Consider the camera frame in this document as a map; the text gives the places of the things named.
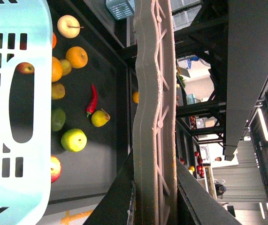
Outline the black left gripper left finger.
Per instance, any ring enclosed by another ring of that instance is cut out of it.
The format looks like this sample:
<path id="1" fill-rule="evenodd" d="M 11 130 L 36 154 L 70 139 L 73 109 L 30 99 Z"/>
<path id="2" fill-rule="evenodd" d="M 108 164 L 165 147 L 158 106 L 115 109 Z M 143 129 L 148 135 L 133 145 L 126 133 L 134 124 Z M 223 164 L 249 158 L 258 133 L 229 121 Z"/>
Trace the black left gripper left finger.
<path id="1" fill-rule="evenodd" d="M 136 207 L 133 152 L 131 151 L 117 177 L 85 225 L 133 225 Z"/>

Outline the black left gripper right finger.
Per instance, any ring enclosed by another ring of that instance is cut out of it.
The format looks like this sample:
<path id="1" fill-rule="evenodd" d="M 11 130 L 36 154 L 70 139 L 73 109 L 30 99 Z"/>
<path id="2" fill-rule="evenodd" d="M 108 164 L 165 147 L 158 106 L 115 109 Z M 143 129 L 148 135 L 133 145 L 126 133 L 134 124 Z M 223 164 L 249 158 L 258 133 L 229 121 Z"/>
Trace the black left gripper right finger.
<path id="1" fill-rule="evenodd" d="M 179 225 L 239 225 L 225 210 L 176 160 L 177 173 L 177 218 Z"/>

